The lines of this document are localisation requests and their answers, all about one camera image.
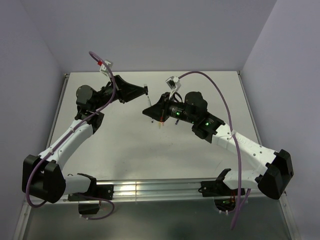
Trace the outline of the black pen cap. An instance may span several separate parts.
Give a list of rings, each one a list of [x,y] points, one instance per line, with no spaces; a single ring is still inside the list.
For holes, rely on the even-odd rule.
[[[143,88],[144,88],[144,93],[145,93],[145,95],[148,96],[148,95],[149,95],[148,86],[145,84],[145,85],[143,86]]]

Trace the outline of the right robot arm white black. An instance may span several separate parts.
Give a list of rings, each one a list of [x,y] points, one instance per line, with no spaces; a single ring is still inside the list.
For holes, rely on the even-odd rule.
[[[142,113],[160,123],[168,118],[190,123],[198,138],[240,155],[253,168],[226,168],[215,180],[202,181],[198,191],[203,197],[244,195],[246,189],[258,189],[274,200],[281,197],[294,175],[291,155],[286,150],[277,152],[232,131],[227,123],[208,112],[208,103],[200,92],[187,93],[184,102],[175,102],[169,95],[163,93],[156,104]]]

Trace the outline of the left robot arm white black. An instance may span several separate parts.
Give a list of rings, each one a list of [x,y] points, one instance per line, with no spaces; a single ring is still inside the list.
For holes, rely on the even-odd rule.
[[[44,203],[56,203],[64,195],[80,194],[86,200],[98,198],[97,179],[84,173],[64,176],[62,170],[81,144],[100,128],[102,110],[114,101],[128,103],[148,94],[147,86],[138,86],[119,75],[99,91],[82,85],[76,91],[77,114],[67,131],[50,147],[38,155],[28,155],[23,161],[22,191],[30,206],[36,207],[30,197]]]

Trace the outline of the aluminium rail frame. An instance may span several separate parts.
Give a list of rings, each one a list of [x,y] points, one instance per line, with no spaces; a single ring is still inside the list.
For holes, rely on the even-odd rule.
[[[236,175],[225,169],[217,178],[205,179],[165,179],[142,181],[98,181],[97,185],[113,185],[113,201],[152,201],[152,200],[182,200],[203,198],[198,192],[202,181],[217,181],[238,189]],[[243,174],[241,188],[238,193],[242,196],[249,190],[258,190],[268,198],[278,200],[286,188],[286,183],[279,174],[255,176],[253,171]],[[60,200],[68,200],[68,195]]]

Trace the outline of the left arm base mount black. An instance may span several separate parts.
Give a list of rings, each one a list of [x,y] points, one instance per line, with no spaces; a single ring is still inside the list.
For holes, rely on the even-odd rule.
[[[102,202],[113,199],[114,185],[97,185],[93,191],[73,193],[67,196],[69,202],[80,202],[78,212],[81,215],[96,215],[101,209]]]

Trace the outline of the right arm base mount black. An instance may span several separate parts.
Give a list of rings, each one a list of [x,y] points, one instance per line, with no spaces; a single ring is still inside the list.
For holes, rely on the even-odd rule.
[[[236,208],[238,189],[230,189],[223,182],[202,181],[197,191],[204,198],[213,197],[216,208],[221,212],[231,212]]]

